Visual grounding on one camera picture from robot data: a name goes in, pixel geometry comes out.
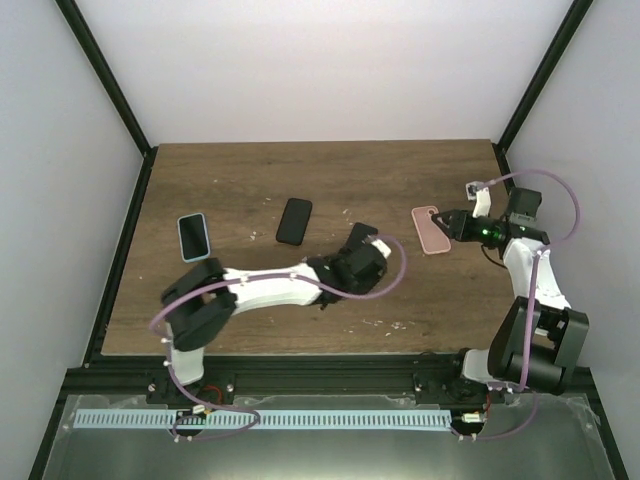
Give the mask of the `pink phone case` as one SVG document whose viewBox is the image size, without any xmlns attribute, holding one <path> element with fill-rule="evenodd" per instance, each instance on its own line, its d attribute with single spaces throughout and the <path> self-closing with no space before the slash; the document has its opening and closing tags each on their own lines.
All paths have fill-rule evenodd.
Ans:
<svg viewBox="0 0 640 480">
<path fill-rule="evenodd" d="M 417 236 L 426 255 L 444 254 L 451 250 L 450 239 L 433 222 L 433 216 L 438 213 L 439 210 L 435 206 L 416 207 L 411 210 Z"/>
</svg>

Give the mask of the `blue phone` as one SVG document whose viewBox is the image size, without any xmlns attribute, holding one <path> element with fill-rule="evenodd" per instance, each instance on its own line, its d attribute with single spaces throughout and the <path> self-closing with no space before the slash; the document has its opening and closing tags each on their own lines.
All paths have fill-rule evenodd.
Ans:
<svg viewBox="0 0 640 480">
<path fill-rule="evenodd" d="M 369 237 L 376 236 L 377 234 L 377 228 L 361 222 L 355 222 L 344 244 L 344 248 L 354 251 L 364 245 Z"/>
</svg>

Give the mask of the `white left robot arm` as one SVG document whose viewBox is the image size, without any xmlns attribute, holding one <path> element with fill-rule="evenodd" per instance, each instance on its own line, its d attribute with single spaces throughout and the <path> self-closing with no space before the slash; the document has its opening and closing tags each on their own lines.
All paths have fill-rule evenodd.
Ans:
<svg viewBox="0 0 640 480">
<path fill-rule="evenodd" d="M 181 403 L 204 392 L 204 348 L 231 317 L 276 306 L 324 309 L 347 298 L 368 297 L 387 271 L 389 246 L 380 239 L 344 247 L 292 267 L 262 271 L 223 268 L 206 259 L 161 294 L 170 335 L 170 393 Z"/>
</svg>

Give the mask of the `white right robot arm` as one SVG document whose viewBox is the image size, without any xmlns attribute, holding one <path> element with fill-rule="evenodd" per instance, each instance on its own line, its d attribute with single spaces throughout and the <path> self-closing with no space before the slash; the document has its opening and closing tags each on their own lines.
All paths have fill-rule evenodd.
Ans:
<svg viewBox="0 0 640 480">
<path fill-rule="evenodd" d="M 564 393 L 586 340 L 589 320 L 573 309 L 556 281 L 548 234 L 537 227 L 542 195 L 515 188 L 505 211 L 490 216 L 489 188 L 467 185 L 473 210 L 452 209 L 433 216 L 449 239 L 495 250 L 507 269 L 514 301 L 490 347 L 470 349 L 462 367 L 444 378 L 447 396 L 458 403 L 472 399 L 480 383 L 553 395 Z"/>
</svg>

